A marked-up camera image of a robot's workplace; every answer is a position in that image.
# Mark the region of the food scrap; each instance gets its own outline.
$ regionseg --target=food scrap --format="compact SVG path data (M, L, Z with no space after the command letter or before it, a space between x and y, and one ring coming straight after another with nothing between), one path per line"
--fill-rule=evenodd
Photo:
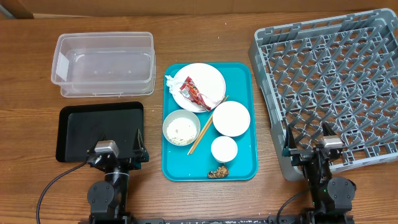
M190 101L193 103L196 103L197 105L201 106L207 111L211 111L211 108L206 105L206 103L203 101L203 98L201 96L201 93L199 92L198 88L194 84L192 78L187 77L185 79L184 83L180 87L180 93L188 98Z
M182 146L195 140L197 136L197 127L195 123L188 118L174 119L166 129L167 137L174 144Z
M228 176L229 170L225 165L220 166L216 172L210 171L207 177L210 179L219 179Z

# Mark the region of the small white bowl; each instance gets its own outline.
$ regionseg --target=small white bowl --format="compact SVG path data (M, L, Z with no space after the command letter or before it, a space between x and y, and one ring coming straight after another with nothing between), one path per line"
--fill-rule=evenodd
M219 163L229 162L238 154L238 145L234 139L220 136L211 143L211 153Z
M177 118L187 118L190 121L192 121L194 123L194 125L196 126L197 135L195 136L195 138L193 138L190 142L188 142L186 144L175 144L174 142L172 142L170 140L170 138L167 135L167 127L170 125L170 123L172 121L174 121ZM171 112L164 119L163 128L162 129L163 129L163 135L168 140L169 143L171 143L171 144L173 144L175 146L187 146L187 145L191 144L192 142L194 142L197 139L197 137L199 136L199 133L200 133L200 121L199 121L199 118L194 113L192 113L191 111L176 110L176 111Z
M240 136L250 126L250 114L241 103L227 101L216 107L213 124L219 133L229 137Z

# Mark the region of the clear plastic container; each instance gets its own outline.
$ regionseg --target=clear plastic container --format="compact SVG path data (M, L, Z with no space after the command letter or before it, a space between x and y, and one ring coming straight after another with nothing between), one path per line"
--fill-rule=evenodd
M64 97L150 95L155 73L150 32L63 34L55 48L51 81Z

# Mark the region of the tray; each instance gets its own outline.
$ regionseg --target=tray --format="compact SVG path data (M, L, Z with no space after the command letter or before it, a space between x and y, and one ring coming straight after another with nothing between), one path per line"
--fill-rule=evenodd
M113 140L119 158L130 158L138 129L144 133L140 102L66 106L60 112L55 157L59 162L84 161L99 140Z
M256 31L249 57L286 179L303 175L282 157L283 120L302 149L332 127L346 143L332 172L398 160L397 31L390 9Z
M251 84L250 69L242 63L208 63L223 74L226 83L228 101L242 103L250 113L251 124L249 129L241 136L233 138L238 144L238 155L226 165L229 175L224 179L209 179L207 173L217 170L219 163L211 155L210 146L215 138L221 134L212 124L198 147L192 155L187 152L192 144L187 146L174 146L162 135L162 170L164 175L172 181L223 181L223 180L249 180L258 170L256 122L254 120L254 103ZM187 63L178 63L166 70L166 75L174 75ZM166 116L181 109L169 93L169 88L164 84L163 120ZM210 112L197 113L201 128L207 122Z

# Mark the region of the bowl of rice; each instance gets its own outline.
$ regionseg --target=bowl of rice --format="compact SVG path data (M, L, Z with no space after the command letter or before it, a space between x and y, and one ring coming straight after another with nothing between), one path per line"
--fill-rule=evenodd
M163 135L175 146L187 146L193 143L200 133L199 118L187 110L176 110L164 119Z

